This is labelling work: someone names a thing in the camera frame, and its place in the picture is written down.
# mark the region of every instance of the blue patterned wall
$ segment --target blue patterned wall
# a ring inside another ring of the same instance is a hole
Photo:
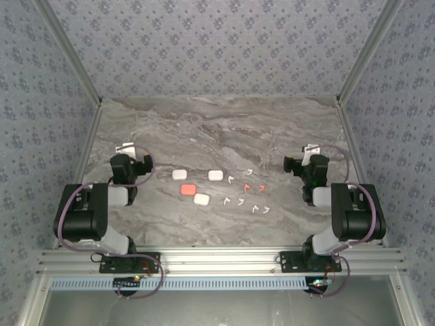
[[[385,0],[50,0],[102,97],[337,94]]]
[[[391,245],[435,325],[435,3],[406,0],[347,105]]]
[[[0,1],[0,325],[13,325],[38,250],[52,245],[91,102],[31,0]]]

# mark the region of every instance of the metal extrusion bar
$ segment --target metal extrusion bar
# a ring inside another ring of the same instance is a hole
[[[17,326],[38,326],[46,304],[51,277],[35,277],[29,286],[26,299],[21,307]]]
[[[66,32],[64,31],[62,24],[60,23],[57,15],[55,14],[52,6],[47,0],[34,0],[33,2],[35,4],[35,7],[41,14],[44,22],[47,24],[48,29],[52,32],[53,37],[57,41],[57,44],[65,55],[65,58],[71,65],[71,68],[77,76],[79,82],[83,86],[85,93],[94,103],[94,105],[98,105],[99,95],[97,89],[92,83],[92,80],[87,73],[86,68],[80,60]]]
[[[280,251],[300,251],[300,247],[171,247],[145,246],[138,251],[158,251],[167,277],[172,276],[288,276],[281,273]],[[400,249],[377,245],[360,245],[343,251],[352,275],[406,274]],[[102,276],[99,264],[92,263],[87,253],[65,249],[44,251],[37,274],[45,276]],[[337,273],[345,275],[346,269]],[[133,276],[133,274],[113,274]],[[314,276],[319,273],[295,273],[292,276]]]
[[[355,60],[349,74],[346,77],[343,86],[338,93],[340,103],[346,103],[352,94],[353,89],[357,86],[364,70],[368,66],[371,58],[375,55],[376,49],[383,37],[389,30],[389,26],[396,17],[404,0],[387,0],[382,7],[370,34],[367,36],[358,57]]]

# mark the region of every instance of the gray marble tabletop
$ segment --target gray marble tabletop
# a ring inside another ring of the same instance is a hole
[[[350,157],[332,98],[124,98],[105,99],[101,109],[85,181],[106,182],[115,146],[126,142],[147,147],[156,161],[155,175],[139,188],[134,204],[109,209],[109,223],[136,243],[299,245],[330,225],[328,209],[302,201],[302,181],[284,173],[283,158],[301,158],[309,143],[338,145]],[[342,155],[322,153],[331,159],[329,182],[343,181]],[[188,171],[187,180],[172,180],[178,168]],[[208,181],[212,169],[222,169],[224,180]],[[356,180],[352,164],[350,180]],[[183,183],[210,195],[209,206],[182,196]],[[246,183],[251,189],[244,193]],[[225,197],[231,202],[224,206]],[[245,200],[241,206],[239,198]],[[254,205],[259,211],[253,214]],[[265,206],[270,211],[262,214]]]

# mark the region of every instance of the purple cable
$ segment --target purple cable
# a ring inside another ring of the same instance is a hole
[[[346,177],[345,177],[345,181],[344,182],[349,180],[350,162],[349,162],[349,158],[347,158],[347,155],[346,155],[345,151],[343,151],[340,147],[338,147],[336,145],[333,145],[333,144],[322,144],[322,145],[318,145],[318,146],[312,146],[312,147],[307,148],[307,149],[317,149],[317,148],[321,148],[321,147],[335,148],[337,151],[342,153],[342,155],[345,157],[345,161],[346,161]]]
[[[110,187],[124,187],[124,188],[139,187],[140,185],[143,185],[145,182],[150,180],[152,175],[154,174],[154,171],[156,170],[156,163],[155,163],[155,161],[154,161],[150,151],[148,151],[145,147],[138,146],[138,145],[125,145],[125,146],[119,147],[118,150],[124,149],[124,148],[129,148],[129,147],[139,148],[139,149],[142,149],[143,151],[145,151],[146,153],[148,153],[148,155],[151,157],[151,162],[152,162],[151,172],[149,173],[149,175],[144,180],[142,180],[142,181],[140,181],[138,183],[135,183],[134,185],[114,185],[114,184],[111,184],[111,185],[109,185]]]
[[[332,258],[334,258],[334,259],[339,258],[339,259],[342,259],[345,261],[346,268],[347,268],[347,274],[346,274],[345,281],[336,291],[334,291],[332,293],[327,293],[327,294],[324,294],[322,291],[320,291],[319,289],[316,289],[315,287],[309,287],[311,290],[314,290],[314,291],[319,293],[319,294],[313,294],[316,297],[333,297],[334,295],[341,293],[345,289],[345,287],[347,286],[347,283],[349,282],[349,277],[351,276],[351,268],[349,266],[349,262],[347,261],[347,259],[344,258],[343,256],[338,256],[338,255],[335,257],[332,256]]]
[[[140,148],[140,149],[142,149],[142,150],[144,150],[144,151],[149,153],[149,151],[146,148],[144,148],[142,146],[137,146],[137,145],[127,145],[127,146],[121,147],[120,149],[124,149],[124,148],[127,148],[127,147]],[[112,187],[137,187],[138,185],[143,185],[146,181],[150,180],[151,176],[154,174],[154,170],[156,169],[156,165],[155,165],[154,159],[153,159],[153,157],[151,156],[150,153],[149,153],[149,155],[151,157],[152,166],[153,167],[152,167],[151,173],[149,174],[149,176],[147,178],[145,178],[145,180],[140,181],[140,182],[138,182],[138,183],[136,183],[134,185],[111,185],[111,186]],[[82,184],[68,198],[68,201],[67,201],[67,203],[65,204],[65,207],[62,210],[62,214],[60,214],[59,225],[57,227],[57,237],[59,239],[59,242],[65,248],[67,248],[67,249],[69,249],[71,251],[78,252],[78,253],[100,253],[102,255],[115,256],[115,257],[126,257],[126,258],[141,257],[141,258],[146,258],[146,259],[149,259],[149,260],[153,261],[160,268],[160,281],[159,281],[159,283],[157,284],[157,287],[154,290],[152,290],[152,291],[150,291],[150,292],[148,292],[146,294],[143,294],[143,295],[136,295],[136,296],[132,296],[132,297],[125,297],[125,296],[121,295],[119,288],[118,288],[117,292],[118,292],[118,295],[120,296],[120,298],[122,298],[122,299],[128,299],[128,300],[143,299],[145,297],[149,297],[149,296],[155,294],[159,290],[159,288],[161,288],[161,286],[163,285],[163,280],[164,280],[164,270],[163,270],[162,264],[157,259],[155,259],[155,258],[153,258],[153,257],[151,257],[149,255],[142,254],[142,253],[135,253],[135,254],[127,253],[127,254],[123,254],[122,255],[122,254],[119,254],[119,253],[110,253],[109,251],[105,251],[105,250],[101,250],[101,249],[95,250],[95,249],[75,248],[75,247],[70,246],[69,244],[67,244],[65,242],[65,240],[63,239],[63,237],[62,237],[63,223],[65,221],[65,217],[67,216],[68,208],[71,206],[71,203],[73,202],[73,200],[77,196],[77,194],[79,192],[81,192],[84,188],[86,188],[86,187],[88,187],[88,186],[90,186],[92,184],[93,184],[92,182],[87,182],[87,183]]]
[[[343,251],[347,248],[349,248],[350,246],[353,245],[358,245],[360,243],[366,242],[368,239],[370,239],[370,237],[373,235],[373,232],[375,231],[375,227],[376,227],[376,207],[375,207],[375,202],[373,201],[372,196],[370,196],[370,194],[368,193],[368,191],[366,190],[366,188],[364,188],[363,186],[354,183],[354,182],[347,182],[348,185],[353,185],[355,187],[357,187],[359,190],[362,191],[362,193],[364,195],[366,195],[368,202],[370,204],[370,209],[372,211],[372,223],[370,225],[370,229],[368,230],[367,234],[365,237],[363,237],[363,239],[360,240],[356,240],[356,241],[350,241],[348,243],[345,243],[343,246],[340,246],[339,248],[335,249],[333,251],[333,254],[337,254],[340,251]]]

